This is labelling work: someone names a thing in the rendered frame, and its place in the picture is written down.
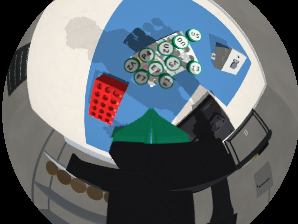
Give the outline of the white test tube rack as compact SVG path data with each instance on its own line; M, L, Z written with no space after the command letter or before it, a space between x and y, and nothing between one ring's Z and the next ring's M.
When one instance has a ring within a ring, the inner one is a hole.
M162 56L163 56L163 55L161 55L161 54L156 50L156 47L158 46L158 44L159 44L160 42L171 40L171 39L172 39L174 36L176 36L176 35L183 35L183 32L182 32L182 31L177 32L177 33L175 33L175 34L172 34L172 35L170 35L170 36L167 36L167 37L165 37L165 38L163 38L163 39L161 39L161 40L159 40L159 41L157 41L157 42L155 42L155 43L153 43L153 44L147 46L147 47L149 47L149 48L151 48L151 49L154 50L154 52L155 52L155 59L154 59L154 60L159 60L159 61L162 63L162 65L164 66L164 70L166 70L166 71L168 72L168 74L171 74L172 76L175 75L175 74L177 74L177 73L179 73L179 72L181 72L181 71L183 71L183 70L185 70L185 68L182 67L182 66L180 66L180 69L178 69L178 70L176 70L176 71L168 70L167 67L166 67L165 64L164 64L163 59L162 59ZM175 47L174 47L174 48L175 48ZM177 50L178 50L178 51L177 51ZM198 60L197 60L197 58L196 58L196 56L195 56L195 54L194 54L194 52L193 52L193 50L192 50L190 44L189 44L188 47L185 48L185 49L177 49L177 48L175 48L175 50L174 50L174 52L173 52L172 55L178 57L179 59L187 60L187 58L188 58L187 61L194 60L194 61L197 61L197 62L198 62ZM134 55L132 55L131 57L135 57L135 58L137 58L137 57L138 57L138 52L135 53ZM131 57L130 57L130 58L131 58ZM152 61L151 61L151 62L152 62ZM151 62L148 62L148 63L143 62L143 63L141 63L141 66L140 66L139 69L141 69L141 68L142 68L143 66L145 66L145 65L150 64ZM158 78L159 78L159 77L154 77L154 76L151 76L151 75L150 75L150 77L149 77L149 81L148 81L149 85L152 87L152 86L158 84L158 83L159 83L159 82L158 82Z

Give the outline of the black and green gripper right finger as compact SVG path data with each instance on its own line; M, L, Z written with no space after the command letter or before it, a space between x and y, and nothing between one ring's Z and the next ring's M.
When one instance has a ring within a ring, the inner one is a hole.
M152 127L153 126L153 127ZM190 142L188 134L151 109L152 144Z

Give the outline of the green tube rack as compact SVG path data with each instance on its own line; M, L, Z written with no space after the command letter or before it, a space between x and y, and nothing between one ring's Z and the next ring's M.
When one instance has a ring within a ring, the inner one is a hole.
M112 139L112 140L113 140L113 136L114 136L114 134L115 134L116 132L118 132L119 130L121 130L122 128L124 128L124 127L121 127L121 128L114 128L113 133L112 133L112 136L111 136L111 139Z

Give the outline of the blue bench mat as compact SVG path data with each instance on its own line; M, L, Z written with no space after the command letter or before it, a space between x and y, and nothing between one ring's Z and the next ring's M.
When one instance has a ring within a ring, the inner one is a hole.
M138 85L134 73L124 69L124 62L142 48L169 35L191 28L202 39L189 42L202 66L199 75L187 69L173 75L169 89L159 84ZM237 74L214 68L216 47L232 47L247 57ZM199 85L226 107L243 83L251 61L232 32L211 12L193 0L123 0L108 20L97 43L89 69L84 106L86 144L108 152L114 128L126 127L149 108L172 123ZM128 85L111 125L89 116L89 106L96 78L105 74Z

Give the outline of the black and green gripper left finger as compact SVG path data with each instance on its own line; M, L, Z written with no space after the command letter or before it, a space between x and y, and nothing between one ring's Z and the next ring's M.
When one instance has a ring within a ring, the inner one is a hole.
M145 114L114 134L114 141L143 142L150 144L151 140L151 109Z

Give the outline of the red tube rack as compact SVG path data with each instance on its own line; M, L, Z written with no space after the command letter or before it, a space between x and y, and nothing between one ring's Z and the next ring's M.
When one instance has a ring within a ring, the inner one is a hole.
M88 115L111 125L127 87L127 84L105 74L96 78L92 90ZM96 93L96 91L98 92Z

